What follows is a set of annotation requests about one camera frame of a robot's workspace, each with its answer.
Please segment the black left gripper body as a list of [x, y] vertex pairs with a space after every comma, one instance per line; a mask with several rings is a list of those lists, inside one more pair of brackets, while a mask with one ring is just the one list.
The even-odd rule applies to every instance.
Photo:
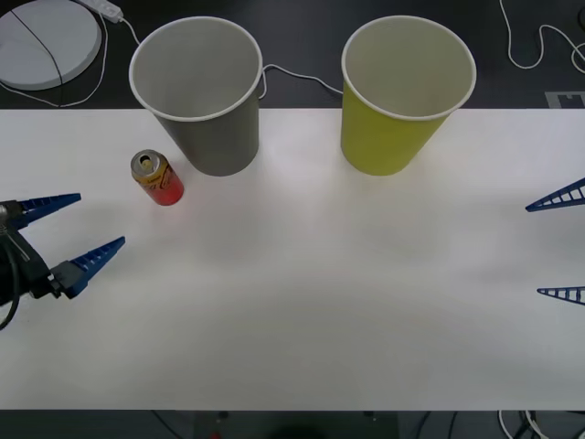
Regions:
[[1, 228], [1, 302], [8, 303], [14, 297], [13, 268], [6, 254], [10, 250], [16, 264], [17, 286], [20, 295], [29, 294], [40, 299], [53, 292], [48, 279], [50, 270], [40, 255], [19, 231]]

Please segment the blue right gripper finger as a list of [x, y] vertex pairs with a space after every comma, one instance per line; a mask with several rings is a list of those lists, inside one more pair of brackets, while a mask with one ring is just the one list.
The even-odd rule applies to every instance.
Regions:
[[556, 190], [526, 206], [526, 211], [536, 212], [548, 209], [561, 209], [584, 204], [585, 178]]
[[585, 305], [584, 286], [538, 288], [537, 292], [572, 304]]

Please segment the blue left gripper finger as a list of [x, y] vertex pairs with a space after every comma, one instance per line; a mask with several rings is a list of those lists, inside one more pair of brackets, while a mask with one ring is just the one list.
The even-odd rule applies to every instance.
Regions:
[[73, 299], [88, 286], [89, 281], [116, 255], [125, 244], [122, 236], [100, 247], [60, 263], [51, 269], [48, 293], [56, 298]]
[[23, 229], [30, 223], [43, 219], [78, 201], [81, 201], [80, 193], [11, 200], [9, 202], [9, 224], [16, 229]]

